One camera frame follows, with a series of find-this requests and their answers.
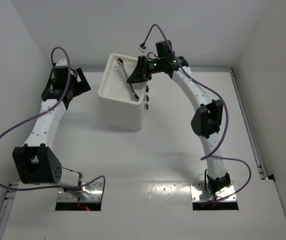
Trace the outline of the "long silver ratchet wrench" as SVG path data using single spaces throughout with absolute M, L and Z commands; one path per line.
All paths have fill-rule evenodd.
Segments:
M 117 61 L 118 65 L 121 67 L 121 69 L 122 69 L 122 71 L 123 71 L 123 73 L 124 73 L 125 78 L 128 79 L 129 76 L 128 76 L 127 71 L 126 71 L 126 69 L 125 69 L 124 61 L 123 61 L 121 58 L 117 58 L 116 61 Z M 129 86 L 130 86 L 130 92 L 131 92 L 131 95 L 132 95 L 133 100 L 134 100 L 135 102 L 139 101 L 139 96 L 138 96 L 138 94 L 136 93 L 136 91 L 134 90 L 132 84 L 130 83 Z

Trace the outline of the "white drawer cabinet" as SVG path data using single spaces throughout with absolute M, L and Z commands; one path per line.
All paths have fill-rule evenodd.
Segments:
M 135 101 L 127 77 L 117 60 L 121 59 L 128 75 L 137 65 L 137 58 L 112 53 L 107 61 L 105 71 L 98 89 L 98 97 L 106 124 L 110 128 L 139 132 L 143 129 L 146 113 L 145 82 L 133 84 L 139 96 Z

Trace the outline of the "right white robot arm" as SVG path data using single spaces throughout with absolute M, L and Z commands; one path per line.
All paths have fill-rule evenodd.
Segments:
M 213 99 L 196 83 L 188 62 L 183 56 L 175 56 L 170 41 L 156 43 L 157 57 L 151 59 L 141 55 L 137 65 L 127 79 L 130 84 L 151 80 L 156 73 L 165 73 L 185 93 L 191 102 L 195 114 L 191 120 L 193 132 L 199 137 L 207 163 L 207 188 L 214 195 L 222 188 L 230 185 L 230 175 L 222 160 L 219 136 L 222 123 L 224 103 L 221 99 Z

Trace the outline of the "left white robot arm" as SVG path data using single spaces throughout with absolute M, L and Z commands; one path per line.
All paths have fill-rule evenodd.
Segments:
M 58 185 L 65 189 L 81 184 L 81 173 L 63 168 L 52 147 L 59 123 L 70 102 L 90 89 L 82 69 L 68 69 L 64 58 L 54 64 L 41 95 L 41 116 L 23 145 L 15 147 L 12 152 L 23 184 Z

